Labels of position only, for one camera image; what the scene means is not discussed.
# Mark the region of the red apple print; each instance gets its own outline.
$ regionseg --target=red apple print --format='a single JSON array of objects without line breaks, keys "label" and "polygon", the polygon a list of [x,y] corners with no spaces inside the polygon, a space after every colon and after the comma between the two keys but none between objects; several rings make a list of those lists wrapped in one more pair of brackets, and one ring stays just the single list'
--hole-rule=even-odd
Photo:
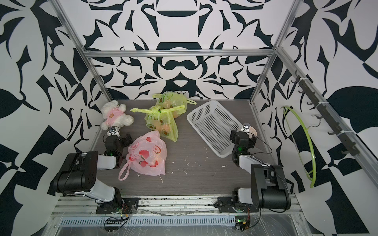
[{"label": "red apple print", "polygon": [[142,167],[145,167],[146,165],[148,165],[148,162],[146,162],[146,161],[144,160],[144,161],[139,162],[139,164],[140,164]]},{"label": "red apple print", "polygon": [[147,150],[141,150],[141,151],[139,151],[139,155],[141,155],[143,160],[146,160],[148,158],[148,156],[150,155],[150,153]]},{"label": "red apple print", "polygon": [[153,148],[153,151],[156,152],[157,154],[159,154],[161,152],[161,149],[158,147],[158,146],[154,146]]},{"label": "red apple print", "polygon": [[156,167],[158,165],[158,161],[155,161],[155,164],[154,165],[150,165],[150,167]]}]

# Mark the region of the plastic bag handle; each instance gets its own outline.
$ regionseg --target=plastic bag handle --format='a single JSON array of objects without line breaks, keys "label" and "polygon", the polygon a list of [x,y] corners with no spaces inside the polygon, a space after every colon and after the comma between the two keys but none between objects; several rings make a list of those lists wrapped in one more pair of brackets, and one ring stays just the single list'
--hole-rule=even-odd
[{"label": "plastic bag handle", "polygon": [[187,100],[186,100],[186,102],[187,102],[187,103],[190,103],[190,104],[194,104],[194,105],[196,105],[196,104],[197,104],[197,103],[196,103],[195,101],[193,101],[193,100],[190,100],[190,99],[187,99]]},{"label": "plastic bag handle", "polygon": [[158,98],[158,97],[160,97],[160,96],[161,96],[160,93],[155,93],[155,94],[152,95],[152,98]]},{"label": "plastic bag handle", "polygon": [[175,106],[175,107],[168,108],[168,109],[163,109],[163,110],[177,111],[177,110],[181,110],[181,109],[184,109],[184,108],[185,108],[185,105],[181,105],[181,106]]},{"label": "plastic bag handle", "polygon": [[155,112],[155,111],[151,111],[151,110],[148,110],[148,109],[139,109],[139,108],[133,108],[130,111],[132,111],[132,112],[142,112],[142,113],[148,113],[148,114]]},{"label": "plastic bag handle", "polygon": [[[118,180],[125,180],[128,176],[129,176],[129,172],[130,172],[130,160],[128,160],[127,162],[126,162],[126,164],[122,167],[122,169],[119,171],[119,174],[118,174]],[[127,172],[126,172],[126,175],[125,175],[125,177],[123,177],[122,179],[121,179],[121,175],[123,174],[123,172],[126,170],[126,168],[127,168]]]}]

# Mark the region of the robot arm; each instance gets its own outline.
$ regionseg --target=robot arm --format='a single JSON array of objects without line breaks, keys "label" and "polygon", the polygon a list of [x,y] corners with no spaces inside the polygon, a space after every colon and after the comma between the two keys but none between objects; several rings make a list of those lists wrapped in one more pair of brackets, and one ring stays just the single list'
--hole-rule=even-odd
[{"label": "robot arm", "polygon": [[100,156],[101,161],[98,162],[97,151],[68,154],[54,178],[53,186],[56,192],[63,193],[64,196],[83,195],[94,199],[99,208],[107,212],[118,211],[123,204],[120,191],[96,178],[99,164],[100,169],[104,168],[107,162],[113,165],[115,157]]},{"label": "robot arm", "polygon": [[257,137],[245,130],[249,130],[248,123],[243,125],[241,131],[231,131],[230,139],[235,144],[232,161],[251,174],[251,187],[237,188],[232,193],[233,203],[249,204],[251,212],[258,212],[259,208],[289,209],[290,195],[282,166],[254,158],[248,149],[255,146]]}]

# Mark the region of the patterned backdrop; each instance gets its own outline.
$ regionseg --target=patterned backdrop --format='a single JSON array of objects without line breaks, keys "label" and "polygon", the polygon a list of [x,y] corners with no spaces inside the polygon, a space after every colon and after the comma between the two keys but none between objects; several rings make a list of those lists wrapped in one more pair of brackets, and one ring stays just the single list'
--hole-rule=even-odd
[{"label": "patterned backdrop", "polygon": [[64,0],[62,5],[91,50],[250,49],[272,48],[292,2]]},{"label": "patterned backdrop", "polygon": [[[368,148],[378,155],[378,2],[374,0],[305,0],[283,44],[299,68],[313,82],[344,121]],[[292,106],[307,126],[317,125],[319,115],[286,67],[276,59],[256,100],[278,163],[284,166],[291,191],[296,193],[314,234],[371,233],[376,235],[378,189],[322,122],[310,128],[317,165],[310,188],[287,127],[283,105]],[[303,129],[294,115],[287,119],[304,158],[312,169]]]},{"label": "patterned backdrop", "polygon": [[176,91],[192,99],[249,99],[267,56],[94,58],[114,99]]},{"label": "patterned backdrop", "polygon": [[[272,48],[293,0],[65,0],[89,50]],[[250,98],[266,56],[96,58],[114,99]]]},{"label": "patterned backdrop", "polygon": [[0,2],[1,235],[31,235],[66,155],[89,149],[106,102],[46,0]]}]

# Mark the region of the perforated basket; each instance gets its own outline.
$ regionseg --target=perforated basket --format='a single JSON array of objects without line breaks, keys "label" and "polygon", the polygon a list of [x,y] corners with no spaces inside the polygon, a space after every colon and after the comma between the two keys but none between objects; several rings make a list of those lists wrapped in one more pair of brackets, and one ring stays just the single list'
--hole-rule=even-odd
[{"label": "perforated basket", "polygon": [[242,124],[219,102],[206,102],[190,112],[186,119],[218,157],[232,153],[231,130]]}]

